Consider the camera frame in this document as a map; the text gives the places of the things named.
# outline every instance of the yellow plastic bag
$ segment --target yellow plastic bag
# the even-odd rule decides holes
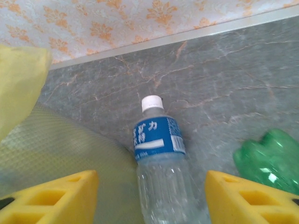
[[[0,45],[0,141],[30,115],[51,60],[47,49]]]

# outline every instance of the bottle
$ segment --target bottle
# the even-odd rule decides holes
[[[280,129],[257,142],[247,140],[234,153],[241,177],[299,195],[299,143]]]
[[[198,214],[183,138],[159,96],[142,100],[144,118],[133,130],[137,177],[146,224],[193,224]]]

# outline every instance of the yellow plastic object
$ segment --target yellow plastic object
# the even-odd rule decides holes
[[[12,193],[1,224],[92,224],[98,175],[87,170]]]
[[[30,115],[51,59],[47,49],[0,44],[0,141]]]
[[[206,200],[212,224],[299,224],[299,196],[208,171]]]

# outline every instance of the yellow block with holes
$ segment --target yellow block with holes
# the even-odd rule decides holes
[[[212,224],[299,224],[299,196],[218,171],[208,171]]]
[[[99,179],[87,170],[8,195],[0,224],[92,224]]]

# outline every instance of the crushed green bottle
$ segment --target crushed green bottle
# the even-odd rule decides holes
[[[286,132],[269,130],[245,141],[234,153],[241,177],[299,195],[299,143]]]

